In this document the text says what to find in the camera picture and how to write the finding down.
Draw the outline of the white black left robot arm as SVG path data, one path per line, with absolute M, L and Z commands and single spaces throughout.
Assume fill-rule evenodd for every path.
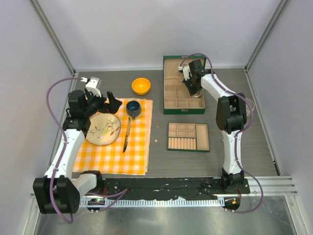
M 115 114 L 122 102 L 108 91 L 107 96 L 96 96 L 87 90 L 68 94 L 66 119 L 62 125 L 62 139 L 56 156 L 42 178 L 33 182 L 39 210 L 42 214 L 74 214 L 81 197 L 91 192 L 100 195 L 105 183 L 100 171 L 87 170 L 72 180 L 72 172 L 79 149 L 96 113 Z

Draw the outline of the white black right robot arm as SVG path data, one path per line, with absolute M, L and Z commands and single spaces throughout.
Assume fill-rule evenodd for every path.
M 217 102 L 216 124 L 224 140 L 224 164 L 222 167 L 221 188 L 233 193 L 244 183 L 241 166 L 241 136 L 247 122 L 246 104 L 243 94 L 236 94 L 225 86 L 212 71 L 205 69 L 201 60 L 178 66 L 183 74 L 183 83 L 191 96 L 206 90 Z

